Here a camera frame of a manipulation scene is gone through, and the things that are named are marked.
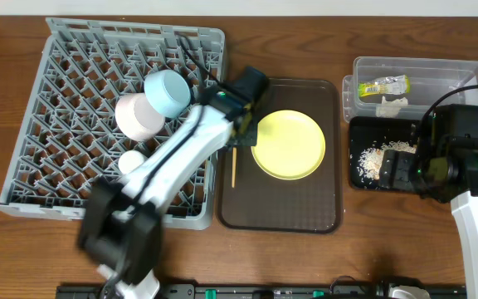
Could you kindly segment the orange green snack wrapper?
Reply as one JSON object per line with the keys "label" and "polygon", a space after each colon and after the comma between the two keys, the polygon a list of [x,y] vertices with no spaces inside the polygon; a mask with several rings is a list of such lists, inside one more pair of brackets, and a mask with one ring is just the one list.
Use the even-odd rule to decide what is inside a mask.
{"label": "orange green snack wrapper", "polygon": [[386,76],[375,79],[374,81],[359,83],[358,96],[375,95],[402,95],[411,90],[411,83],[406,75]]}

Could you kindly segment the light blue bowl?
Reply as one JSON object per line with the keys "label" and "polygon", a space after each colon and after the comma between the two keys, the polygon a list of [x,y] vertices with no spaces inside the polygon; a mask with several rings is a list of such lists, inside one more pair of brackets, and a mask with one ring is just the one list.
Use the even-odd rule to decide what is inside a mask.
{"label": "light blue bowl", "polygon": [[166,118],[176,118],[190,104],[191,92],[184,78],[172,70],[157,71],[144,78],[149,104]]}

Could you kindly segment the wooden chopstick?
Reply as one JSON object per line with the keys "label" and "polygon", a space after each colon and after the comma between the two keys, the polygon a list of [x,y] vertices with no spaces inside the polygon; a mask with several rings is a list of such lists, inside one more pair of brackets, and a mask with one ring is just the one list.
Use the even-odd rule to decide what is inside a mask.
{"label": "wooden chopstick", "polygon": [[232,188],[236,187],[237,176],[237,148],[232,148]]}

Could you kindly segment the white pink cup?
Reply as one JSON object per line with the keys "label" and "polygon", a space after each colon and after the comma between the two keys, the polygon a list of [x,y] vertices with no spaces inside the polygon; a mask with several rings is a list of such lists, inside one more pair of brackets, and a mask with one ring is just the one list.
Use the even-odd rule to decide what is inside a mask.
{"label": "white pink cup", "polygon": [[146,159],[147,157],[137,150],[126,151],[119,157],[119,170],[122,174],[128,174],[137,169]]}

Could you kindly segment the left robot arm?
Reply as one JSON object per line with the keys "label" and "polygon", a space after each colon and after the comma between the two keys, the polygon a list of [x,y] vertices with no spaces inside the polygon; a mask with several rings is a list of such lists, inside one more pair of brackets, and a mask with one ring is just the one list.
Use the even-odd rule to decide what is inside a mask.
{"label": "left robot arm", "polygon": [[163,217],[176,193],[221,148],[252,145],[254,114],[266,85],[212,86],[183,125],[147,161],[116,181],[92,187],[77,245],[106,267],[101,298],[153,298]]}

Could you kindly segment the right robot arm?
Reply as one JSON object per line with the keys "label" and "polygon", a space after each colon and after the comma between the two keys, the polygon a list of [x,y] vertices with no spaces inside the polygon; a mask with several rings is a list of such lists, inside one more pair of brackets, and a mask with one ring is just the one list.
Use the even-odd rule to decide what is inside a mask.
{"label": "right robot arm", "polygon": [[478,298],[478,106],[441,105],[423,118],[414,136],[415,153],[384,152],[378,183],[450,204],[467,296]]}

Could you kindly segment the yellow plate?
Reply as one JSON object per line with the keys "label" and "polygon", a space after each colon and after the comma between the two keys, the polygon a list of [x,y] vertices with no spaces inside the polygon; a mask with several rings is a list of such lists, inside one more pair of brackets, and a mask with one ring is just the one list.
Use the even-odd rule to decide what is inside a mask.
{"label": "yellow plate", "polygon": [[270,176],[297,180],[312,174],[324,159],[326,141],[320,126],[296,110],[272,112],[258,123],[253,159]]}

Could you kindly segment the white pink bowl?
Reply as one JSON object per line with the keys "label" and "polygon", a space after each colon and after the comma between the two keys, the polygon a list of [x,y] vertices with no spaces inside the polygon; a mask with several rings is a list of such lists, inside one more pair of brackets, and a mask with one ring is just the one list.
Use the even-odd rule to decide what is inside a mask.
{"label": "white pink bowl", "polygon": [[150,140],[165,125],[165,117],[149,104],[144,93],[121,96],[115,107],[115,121],[124,135],[138,142]]}

